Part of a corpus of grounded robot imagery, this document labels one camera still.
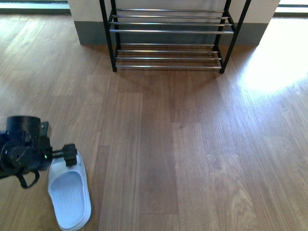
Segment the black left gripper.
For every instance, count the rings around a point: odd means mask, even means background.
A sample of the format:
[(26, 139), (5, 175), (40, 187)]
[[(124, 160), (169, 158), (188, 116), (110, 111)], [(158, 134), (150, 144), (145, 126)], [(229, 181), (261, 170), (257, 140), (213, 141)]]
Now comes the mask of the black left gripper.
[(77, 149), (74, 144), (66, 144), (62, 149), (54, 151), (50, 143), (51, 126), (47, 121), (40, 125), (39, 151), (42, 161), (38, 167), (39, 171), (46, 170), (53, 159), (63, 158), (65, 165), (71, 167), (77, 164)]

